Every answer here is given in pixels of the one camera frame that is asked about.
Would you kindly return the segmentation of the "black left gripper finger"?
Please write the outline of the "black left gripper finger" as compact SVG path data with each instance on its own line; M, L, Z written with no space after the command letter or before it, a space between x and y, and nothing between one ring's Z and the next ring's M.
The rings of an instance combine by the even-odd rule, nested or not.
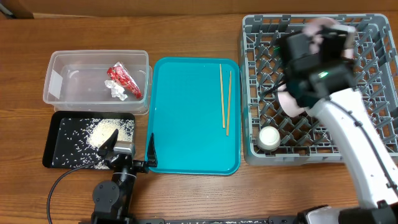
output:
M155 136L154 133L150 135L149 145L147 147L147 163L149 167L157 167L157 155L155 151Z
M112 135L99 147L98 155L106 156L109 152L113 151L113 148L118 141L119 130L115 129Z

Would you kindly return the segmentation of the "pink round plate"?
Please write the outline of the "pink round plate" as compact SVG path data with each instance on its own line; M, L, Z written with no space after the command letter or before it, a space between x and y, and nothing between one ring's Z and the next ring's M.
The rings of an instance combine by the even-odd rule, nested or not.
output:
M302 32L312 41L312 43L309 44L310 53L315 54L320 51L320 46L323 42L323 37L321 36L320 31L323 29L323 27L337 29L338 31L344 31L348 33L341 56L349 59L354 59L353 46L356 29L352 26L340 24L335 19L329 17L318 17L312 22L309 22L302 29Z

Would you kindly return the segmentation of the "white rice grains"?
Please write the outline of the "white rice grains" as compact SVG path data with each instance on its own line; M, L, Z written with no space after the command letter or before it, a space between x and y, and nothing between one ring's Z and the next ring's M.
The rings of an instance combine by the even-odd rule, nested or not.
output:
M133 141L134 126L132 119L63 118L51 166L73 169L97 161L98 149L115 130L119 141Z

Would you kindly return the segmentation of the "clear plastic wrap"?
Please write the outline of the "clear plastic wrap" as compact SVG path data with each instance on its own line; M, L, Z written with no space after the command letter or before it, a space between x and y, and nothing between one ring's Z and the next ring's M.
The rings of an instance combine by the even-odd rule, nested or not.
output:
M127 94L125 94L125 89L123 86L117 84L113 80L105 80L104 84L107 88L111 90L111 96L113 98L119 98L121 101L124 101L128 98Z

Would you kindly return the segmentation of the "red snack wrapper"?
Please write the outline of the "red snack wrapper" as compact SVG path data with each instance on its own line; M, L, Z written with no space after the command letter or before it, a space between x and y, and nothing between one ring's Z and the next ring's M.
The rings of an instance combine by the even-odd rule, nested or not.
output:
M142 93L137 83L121 62L117 62L113 67L109 67L107 74L119 86L129 90L137 99L142 98Z

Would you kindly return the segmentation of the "pink shallow bowl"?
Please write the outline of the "pink shallow bowl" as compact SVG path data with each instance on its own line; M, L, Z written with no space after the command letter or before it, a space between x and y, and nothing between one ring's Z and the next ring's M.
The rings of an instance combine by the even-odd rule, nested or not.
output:
M304 108L299 107L294 97L287 91L286 84L278 87L277 100L283 112L290 117L296 117L305 112Z

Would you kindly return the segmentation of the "wooden chopstick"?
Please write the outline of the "wooden chopstick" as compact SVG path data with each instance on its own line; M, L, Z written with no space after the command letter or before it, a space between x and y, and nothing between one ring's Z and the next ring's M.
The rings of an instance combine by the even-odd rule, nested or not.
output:
M226 127L225 125L225 115L224 115L224 91L223 91L223 71L222 71L222 65L219 64L219 69L220 69L220 96L221 96L221 114L222 114L222 124L223 128Z
M228 111L227 111L227 125L226 125L226 135L229 136L229 126L230 126L230 111L231 111L231 85L232 85L232 71L229 72L229 85L228 85Z

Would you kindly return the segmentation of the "white ceramic cup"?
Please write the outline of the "white ceramic cup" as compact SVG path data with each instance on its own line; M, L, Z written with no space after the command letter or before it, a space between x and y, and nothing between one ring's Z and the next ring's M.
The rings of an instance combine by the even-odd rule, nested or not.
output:
M272 126L262 128L256 139L256 144L263 151L275 151L280 146L279 131Z

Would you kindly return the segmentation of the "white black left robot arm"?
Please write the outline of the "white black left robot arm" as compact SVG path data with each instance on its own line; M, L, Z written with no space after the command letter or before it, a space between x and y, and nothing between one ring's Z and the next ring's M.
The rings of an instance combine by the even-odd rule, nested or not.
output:
M95 207L91 223L136 223L129 207L137 174L148 173L151 167L157 167L153 134L146 150L147 159L140 161L134 158L134 143L119 141L118 133L116 129L98 149L98 154L113 175L111 180L100 182L93 190Z

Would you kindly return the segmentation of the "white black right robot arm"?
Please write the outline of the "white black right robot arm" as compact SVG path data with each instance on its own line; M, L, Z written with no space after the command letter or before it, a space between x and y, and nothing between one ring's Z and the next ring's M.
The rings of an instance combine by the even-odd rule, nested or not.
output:
M396 223L397 166L369 119L354 80L355 28L335 24L277 40L287 92L323 124L356 189L358 206L321 205L298 223Z

